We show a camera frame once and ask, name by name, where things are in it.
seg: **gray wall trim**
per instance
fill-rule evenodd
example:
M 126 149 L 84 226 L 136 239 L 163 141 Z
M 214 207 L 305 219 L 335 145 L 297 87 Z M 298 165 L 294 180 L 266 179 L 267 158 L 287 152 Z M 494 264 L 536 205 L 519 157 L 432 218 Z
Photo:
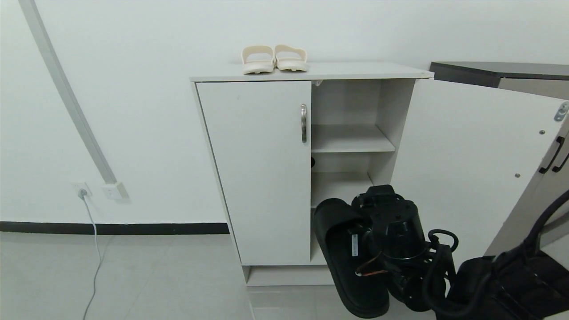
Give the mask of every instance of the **gray wall trim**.
M 89 123 L 87 123 L 87 120 L 83 115 L 81 106 L 79 106 L 79 102 L 77 101 L 77 98 L 75 98 L 75 94 L 73 93 L 69 81 L 65 76 L 65 72 L 63 72 L 63 68 L 59 63 L 59 59 L 57 58 L 50 38 L 47 35 L 46 27 L 39 15 L 35 1 L 19 0 L 19 2 L 20 7 L 24 12 L 24 16 L 26 17 L 28 26 L 30 27 L 30 31 L 38 45 L 39 52 L 41 53 L 43 61 L 50 72 L 51 79 L 53 79 L 53 83 L 63 100 L 63 104 L 67 108 L 67 112 L 71 116 L 73 124 L 75 124 L 75 127 L 77 128 L 79 136 L 81 136 L 87 151 L 89 151 L 91 158 L 93 158 L 95 166 L 97 166 L 97 169 L 101 173 L 105 183 L 112 184 L 117 182 L 113 171 L 106 161 L 105 156 L 103 155 L 103 152 L 101 151 L 101 148 L 89 127 Z

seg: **electrical outlet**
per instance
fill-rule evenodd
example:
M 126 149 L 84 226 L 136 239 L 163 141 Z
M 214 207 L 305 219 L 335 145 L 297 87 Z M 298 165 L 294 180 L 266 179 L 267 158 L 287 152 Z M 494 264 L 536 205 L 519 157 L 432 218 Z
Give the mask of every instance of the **electrical outlet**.
M 103 184 L 101 189 L 107 199 L 121 200 L 129 197 L 122 182 L 117 182 L 115 184 Z
M 85 191 L 87 191 L 87 196 L 93 195 L 91 193 L 91 190 L 89 190 L 89 187 L 87 186 L 87 184 L 85 182 L 72 182 L 71 186 L 73 186 L 73 190 L 75 190 L 75 195 L 78 195 L 79 190 L 81 190 L 81 189 L 85 189 Z

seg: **beige slipper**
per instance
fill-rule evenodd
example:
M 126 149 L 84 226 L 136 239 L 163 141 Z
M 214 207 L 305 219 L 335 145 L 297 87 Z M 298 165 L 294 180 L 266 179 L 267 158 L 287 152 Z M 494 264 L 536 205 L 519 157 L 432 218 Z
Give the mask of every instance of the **beige slipper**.
M 267 55 L 266 60 L 249 59 L 250 55 Z M 241 52 L 243 61 L 243 74 L 272 72 L 275 69 L 275 52 L 269 46 L 250 46 Z
M 308 56 L 302 48 L 279 44 L 275 47 L 274 55 L 277 59 L 277 68 L 280 70 L 308 71 L 308 64 L 306 63 Z

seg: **black baseboard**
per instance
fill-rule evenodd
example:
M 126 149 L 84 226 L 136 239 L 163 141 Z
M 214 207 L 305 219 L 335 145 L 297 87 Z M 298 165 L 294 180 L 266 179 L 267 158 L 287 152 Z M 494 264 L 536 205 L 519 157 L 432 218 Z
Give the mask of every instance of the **black baseboard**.
M 0 221 L 0 231 L 92 235 L 88 223 L 37 223 Z M 98 224 L 99 235 L 227 235 L 226 223 Z

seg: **black slide sandal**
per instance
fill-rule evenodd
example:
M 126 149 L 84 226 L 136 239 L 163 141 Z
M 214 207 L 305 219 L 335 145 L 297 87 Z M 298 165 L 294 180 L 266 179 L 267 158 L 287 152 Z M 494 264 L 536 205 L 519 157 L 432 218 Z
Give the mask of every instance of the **black slide sandal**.
M 363 255 L 367 250 L 352 247 L 350 231 L 363 222 L 363 218 L 343 200 L 327 199 L 317 206 L 312 225 L 346 309 L 360 318 L 376 318 L 389 309 L 389 293 L 383 275 L 356 275 L 356 269 L 373 258 Z M 358 237 L 356 242 L 361 244 L 361 235 L 356 239 Z

